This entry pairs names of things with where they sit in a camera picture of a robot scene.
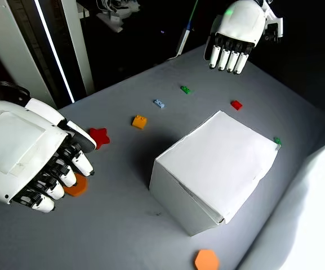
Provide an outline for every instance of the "light strip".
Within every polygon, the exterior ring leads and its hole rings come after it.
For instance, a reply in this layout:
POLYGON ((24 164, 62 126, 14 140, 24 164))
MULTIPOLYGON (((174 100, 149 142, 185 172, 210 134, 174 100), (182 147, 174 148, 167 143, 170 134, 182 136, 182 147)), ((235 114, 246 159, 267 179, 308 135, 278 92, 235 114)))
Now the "light strip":
POLYGON ((56 48, 55 48, 55 45, 52 41, 52 38, 51 38, 51 34, 50 34, 50 31, 48 31, 48 27, 47 27, 47 24, 46 24, 46 20, 44 19, 44 15, 42 13, 42 9, 41 9, 41 6, 39 5, 39 2, 38 0, 34 0, 34 3, 36 4, 36 7, 37 7, 37 11, 38 11, 38 14, 39 14, 39 17, 41 18, 41 22, 42 22, 42 25, 43 25, 43 28, 44 28, 44 31, 46 32, 46 35, 47 35, 47 39, 50 43, 50 46, 51 46, 51 49, 52 49, 52 52, 54 53, 54 57, 56 59, 56 62, 57 62, 57 66, 59 67, 59 70, 61 72, 61 76, 63 78, 63 81, 66 85, 66 88, 67 88, 67 91, 68 91, 68 95, 70 96, 71 98, 71 101, 72 103, 74 103, 74 98, 72 96, 72 93, 71 93, 71 89, 68 85, 68 82, 67 82, 67 79, 66 79, 66 76, 65 76, 65 73, 63 72, 63 69, 62 69, 62 66, 61 66, 61 62, 60 62, 60 59, 57 55, 57 52, 56 52, 56 48))

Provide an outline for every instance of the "orange block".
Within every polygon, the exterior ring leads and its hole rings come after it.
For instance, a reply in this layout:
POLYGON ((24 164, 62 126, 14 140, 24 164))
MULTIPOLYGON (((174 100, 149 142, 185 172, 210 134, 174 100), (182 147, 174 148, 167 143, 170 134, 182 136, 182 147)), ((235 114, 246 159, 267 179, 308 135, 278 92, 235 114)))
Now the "orange block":
POLYGON ((219 259, 213 250, 202 249, 195 259, 197 270, 218 270, 219 264, 219 259))
POLYGON ((76 176, 77 180, 76 185, 71 187, 64 186, 63 189, 65 193, 77 197, 85 193, 85 191, 87 190, 87 178, 78 173, 74 173, 74 175, 76 176))
POLYGON ((136 115, 134 118, 132 125, 136 128, 144 129, 145 125, 147 123, 147 118, 143 117, 141 115, 136 115))

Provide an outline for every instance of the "green light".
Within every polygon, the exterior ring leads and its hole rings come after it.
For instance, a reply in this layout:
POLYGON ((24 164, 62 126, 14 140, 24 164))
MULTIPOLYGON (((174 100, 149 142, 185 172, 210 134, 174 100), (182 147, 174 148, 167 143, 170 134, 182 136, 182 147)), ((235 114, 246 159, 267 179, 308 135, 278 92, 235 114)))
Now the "green light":
POLYGON ((228 10, 225 11, 225 14, 226 15, 232 15, 232 13, 234 13, 234 11, 233 10, 230 10, 230 9, 228 9, 228 10))

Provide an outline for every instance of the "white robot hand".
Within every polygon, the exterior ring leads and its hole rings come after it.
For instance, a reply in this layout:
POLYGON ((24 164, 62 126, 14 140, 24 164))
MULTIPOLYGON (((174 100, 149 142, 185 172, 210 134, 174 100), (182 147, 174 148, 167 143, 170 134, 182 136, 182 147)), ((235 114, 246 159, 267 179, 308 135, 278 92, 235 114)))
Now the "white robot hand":
POLYGON ((204 57, 210 60, 211 69, 218 66, 219 70, 240 74, 262 34, 266 40, 279 42, 282 22, 266 0, 238 0, 215 19, 204 57))
POLYGON ((0 201, 48 213, 64 196, 63 185, 76 184, 73 171, 94 173, 84 152, 96 142, 27 90, 17 96, 19 105, 0 101, 0 201))

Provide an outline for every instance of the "gray table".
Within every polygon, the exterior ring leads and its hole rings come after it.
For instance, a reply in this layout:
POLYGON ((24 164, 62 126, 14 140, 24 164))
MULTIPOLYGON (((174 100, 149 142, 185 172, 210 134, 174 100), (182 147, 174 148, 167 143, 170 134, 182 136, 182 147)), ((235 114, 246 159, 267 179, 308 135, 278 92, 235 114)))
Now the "gray table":
POLYGON ((199 249, 213 249, 221 269, 238 265, 325 128, 325 116, 250 63, 236 76, 210 70, 202 56, 203 48, 195 49, 61 110, 84 128, 106 127, 111 144, 88 154, 96 172, 88 191, 61 199, 56 211, 0 204, 0 269, 193 269, 199 249), (231 100, 243 109, 235 111, 231 100), (283 147, 229 224, 189 237, 147 185, 154 158, 217 110, 267 138, 280 137, 283 147), (136 114, 148 118, 142 131, 131 126, 136 114))

